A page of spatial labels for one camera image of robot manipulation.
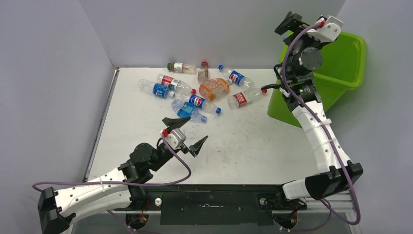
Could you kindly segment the crushed blue label bottle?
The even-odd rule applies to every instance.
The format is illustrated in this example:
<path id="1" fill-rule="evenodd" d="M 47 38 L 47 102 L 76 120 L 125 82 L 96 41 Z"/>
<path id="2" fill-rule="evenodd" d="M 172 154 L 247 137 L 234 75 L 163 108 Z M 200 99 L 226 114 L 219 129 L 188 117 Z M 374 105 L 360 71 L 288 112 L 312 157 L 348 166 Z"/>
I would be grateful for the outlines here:
<path id="1" fill-rule="evenodd" d="M 179 99 L 175 99 L 171 103 L 171 107 L 180 118 L 190 117 L 190 121 L 194 123 L 207 122 L 207 117 L 199 113 L 198 108 L 189 102 L 183 102 Z"/>

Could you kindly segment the central pepsi bottle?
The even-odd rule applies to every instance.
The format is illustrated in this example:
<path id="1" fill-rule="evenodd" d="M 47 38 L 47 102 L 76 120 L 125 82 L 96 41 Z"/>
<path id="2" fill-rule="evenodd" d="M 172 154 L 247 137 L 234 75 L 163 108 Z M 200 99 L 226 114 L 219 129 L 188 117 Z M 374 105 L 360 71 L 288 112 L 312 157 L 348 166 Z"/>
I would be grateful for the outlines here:
<path id="1" fill-rule="evenodd" d="M 205 100 L 204 98 L 195 95 L 195 94 L 180 94 L 179 99 L 188 102 L 190 104 L 193 104 L 195 107 L 203 110 L 204 112 L 210 113 L 210 114 L 216 114 L 219 115 L 222 111 L 221 108 L 217 107 L 215 104 Z"/>

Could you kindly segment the blue label water bottle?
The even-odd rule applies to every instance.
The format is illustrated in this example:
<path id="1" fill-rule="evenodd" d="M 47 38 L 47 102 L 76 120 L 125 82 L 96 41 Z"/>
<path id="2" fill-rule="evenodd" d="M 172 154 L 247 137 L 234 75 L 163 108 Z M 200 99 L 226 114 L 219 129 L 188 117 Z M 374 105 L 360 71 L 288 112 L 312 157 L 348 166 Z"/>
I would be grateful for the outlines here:
<path id="1" fill-rule="evenodd" d="M 163 99 L 176 99 L 176 92 L 169 87 L 147 79 L 140 79 L 138 82 L 139 90 L 145 94 L 153 95 Z"/>

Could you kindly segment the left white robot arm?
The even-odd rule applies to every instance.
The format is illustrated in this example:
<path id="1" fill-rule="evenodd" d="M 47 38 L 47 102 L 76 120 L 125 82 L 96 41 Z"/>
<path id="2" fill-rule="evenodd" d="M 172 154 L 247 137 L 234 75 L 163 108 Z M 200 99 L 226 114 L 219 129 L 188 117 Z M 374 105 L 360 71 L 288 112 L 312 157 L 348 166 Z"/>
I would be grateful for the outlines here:
<path id="1" fill-rule="evenodd" d="M 175 157 L 186 168 L 189 166 L 178 152 L 197 157 L 207 136 L 187 146 L 186 135 L 181 127 L 190 118 L 164 118 L 165 129 L 161 130 L 156 147 L 140 143 L 130 153 L 130 158 L 108 173 L 85 183 L 68 183 L 68 188 L 56 190 L 58 182 L 46 182 L 48 188 L 40 190 L 38 214 L 44 234 L 61 234 L 76 222 L 115 209 L 139 210 L 148 203 L 146 187 L 152 172 L 158 171 Z"/>

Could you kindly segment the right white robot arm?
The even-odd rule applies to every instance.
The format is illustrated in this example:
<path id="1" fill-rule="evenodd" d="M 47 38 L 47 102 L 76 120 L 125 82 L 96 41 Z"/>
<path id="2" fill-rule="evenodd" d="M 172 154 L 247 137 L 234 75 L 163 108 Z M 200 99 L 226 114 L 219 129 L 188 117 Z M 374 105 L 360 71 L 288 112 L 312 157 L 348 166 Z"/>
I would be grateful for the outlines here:
<path id="1" fill-rule="evenodd" d="M 323 62 L 321 49 L 336 41 L 343 22 L 333 16 L 320 16 L 310 25 L 301 15 L 289 12 L 276 27 L 282 35 L 287 51 L 279 64 L 274 66 L 280 90 L 288 110 L 301 125 L 316 157 L 318 173 L 283 184 L 275 196 L 276 204 L 287 209 L 295 199 L 321 200 L 344 191 L 352 191 L 363 174 L 359 163 L 353 163 L 344 152 L 326 116 L 321 96 L 314 84 L 314 71 Z"/>

